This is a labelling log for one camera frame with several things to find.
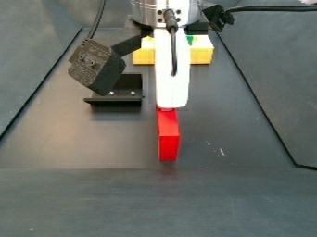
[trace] gray wall panel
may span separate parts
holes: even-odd
[[[94,23],[101,0],[56,0],[67,9],[83,27]],[[101,27],[123,27],[130,14],[130,0],[109,0],[101,21]]]
[[[0,1],[0,134],[79,30],[54,1]]]
[[[241,5],[300,5],[297,0]],[[317,14],[237,13],[221,34],[297,164],[317,167]]]

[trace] cable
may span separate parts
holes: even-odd
[[[90,34],[89,34],[86,40],[90,40],[94,37],[95,31],[98,29],[98,26],[99,26],[99,23],[101,23],[101,19],[103,17],[103,13],[105,13],[106,1],[107,0],[101,0],[99,10],[98,10],[98,13],[97,13],[97,16],[95,16],[95,20],[94,20],[94,24],[93,24],[93,28],[91,28],[91,31],[90,31]]]
[[[317,6],[237,6],[226,10],[226,12],[241,11],[289,11],[289,12],[308,12],[317,11]]]
[[[177,53],[175,53],[175,27],[171,28],[171,51],[173,51],[173,77],[177,74]]]
[[[175,33],[178,31],[178,24],[175,13],[171,9],[166,10],[163,13],[166,30],[171,34],[171,52],[173,52],[173,77],[177,74],[177,52],[175,52]]]

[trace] red wooden block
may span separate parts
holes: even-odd
[[[158,157],[159,161],[175,161],[179,146],[179,127],[175,109],[158,108]]]

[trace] black table surface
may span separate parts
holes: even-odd
[[[102,41],[110,29],[97,34]],[[154,67],[142,108],[91,108],[78,36],[0,141],[2,236],[315,236],[317,175],[293,165],[214,34],[191,67],[178,161],[158,162]]]

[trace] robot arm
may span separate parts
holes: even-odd
[[[313,4],[317,0],[303,0]],[[130,0],[133,17],[126,27],[115,32],[105,44],[94,39],[94,32],[103,14],[101,8],[93,30],[70,59],[70,75],[98,94],[109,94],[126,69],[122,57],[142,47],[142,37],[154,34],[157,42],[157,99],[162,108],[187,104],[190,86],[190,46],[186,38],[189,28],[208,18],[206,30],[222,31],[234,24],[233,13],[241,11],[316,11],[317,6],[238,6],[228,10],[204,0]]]

